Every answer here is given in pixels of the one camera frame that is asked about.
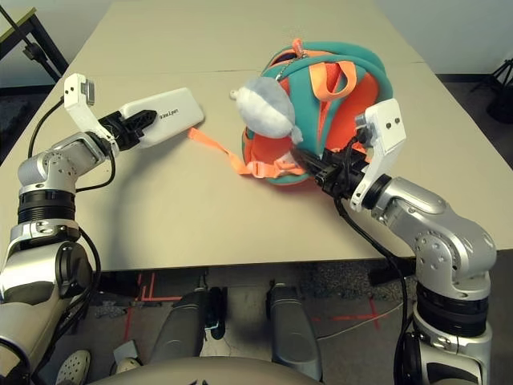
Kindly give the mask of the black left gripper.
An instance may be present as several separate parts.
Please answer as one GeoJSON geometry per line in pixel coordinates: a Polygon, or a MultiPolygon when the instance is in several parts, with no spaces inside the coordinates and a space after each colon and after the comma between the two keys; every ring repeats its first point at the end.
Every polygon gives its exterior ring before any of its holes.
{"type": "Polygon", "coordinates": [[[156,117],[155,110],[142,110],[129,118],[116,111],[101,118],[99,123],[113,135],[119,150],[126,151],[139,143],[138,133],[152,126],[156,117]]]}

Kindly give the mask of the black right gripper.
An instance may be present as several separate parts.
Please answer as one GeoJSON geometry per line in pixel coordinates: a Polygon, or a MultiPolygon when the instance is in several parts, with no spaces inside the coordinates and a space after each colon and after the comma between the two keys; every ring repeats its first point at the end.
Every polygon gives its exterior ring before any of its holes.
{"type": "Polygon", "coordinates": [[[317,171],[314,180],[331,197],[351,197],[361,182],[368,165],[366,154],[352,149],[333,152],[326,148],[321,159],[309,151],[294,147],[293,159],[305,171],[317,171]]]}

